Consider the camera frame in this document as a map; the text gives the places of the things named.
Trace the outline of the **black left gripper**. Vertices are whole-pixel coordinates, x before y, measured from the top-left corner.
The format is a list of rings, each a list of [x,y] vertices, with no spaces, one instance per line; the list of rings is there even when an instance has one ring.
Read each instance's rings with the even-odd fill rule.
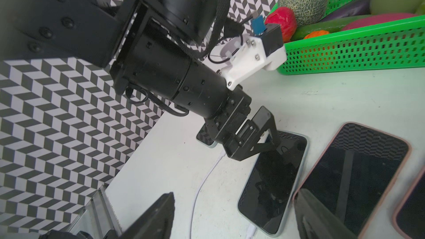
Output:
[[[229,90],[224,77],[183,52],[152,19],[135,19],[110,74],[118,95],[131,97],[137,90],[156,104],[159,95],[175,104],[179,116],[190,111],[204,118],[211,138],[233,160],[273,151],[281,144],[267,108],[262,106],[247,119],[251,97],[240,86]],[[260,143],[265,132],[271,139]]]

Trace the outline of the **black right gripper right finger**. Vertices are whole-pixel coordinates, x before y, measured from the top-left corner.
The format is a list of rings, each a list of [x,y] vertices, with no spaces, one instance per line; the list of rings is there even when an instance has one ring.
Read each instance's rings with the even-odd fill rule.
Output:
[[[301,239],[355,239],[356,236],[309,190],[294,196],[294,211]]]

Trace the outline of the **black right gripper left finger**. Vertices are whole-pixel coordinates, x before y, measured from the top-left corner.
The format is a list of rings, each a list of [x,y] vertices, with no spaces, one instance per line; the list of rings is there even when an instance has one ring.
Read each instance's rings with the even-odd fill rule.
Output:
[[[163,194],[120,236],[120,239],[170,239],[175,209],[174,193]]]

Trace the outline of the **black phone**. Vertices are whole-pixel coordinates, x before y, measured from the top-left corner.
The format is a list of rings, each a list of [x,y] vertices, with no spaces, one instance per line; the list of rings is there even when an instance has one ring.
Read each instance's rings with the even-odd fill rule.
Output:
[[[196,135],[197,141],[199,141],[201,144],[209,147],[214,148],[217,143],[211,138],[211,136],[208,133],[208,129],[206,124],[202,126],[198,134]]]

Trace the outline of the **grey case phone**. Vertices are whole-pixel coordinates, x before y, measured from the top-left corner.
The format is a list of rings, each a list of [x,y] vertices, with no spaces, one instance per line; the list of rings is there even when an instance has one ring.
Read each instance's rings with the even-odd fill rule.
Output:
[[[304,135],[279,131],[279,136],[277,150],[258,155],[237,204],[239,213],[270,237],[283,231],[308,150]]]

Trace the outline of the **pink case phone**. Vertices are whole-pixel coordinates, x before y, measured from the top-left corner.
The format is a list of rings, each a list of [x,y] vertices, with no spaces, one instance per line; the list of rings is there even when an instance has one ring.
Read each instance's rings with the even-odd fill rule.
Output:
[[[399,137],[345,123],[294,196],[309,190],[361,239],[410,154],[410,144]]]
[[[393,215],[392,222],[404,239],[425,237],[425,167],[407,190]]]

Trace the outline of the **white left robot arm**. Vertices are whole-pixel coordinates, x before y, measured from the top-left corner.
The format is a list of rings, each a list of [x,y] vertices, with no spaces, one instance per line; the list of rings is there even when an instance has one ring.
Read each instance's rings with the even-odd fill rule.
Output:
[[[144,94],[175,116],[193,112],[213,141],[242,161],[279,150],[273,114],[252,119],[241,83],[286,61],[280,27],[241,40],[219,72],[201,63],[217,45],[230,0],[1,0],[1,59],[75,57],[110,67],[117,95]]]

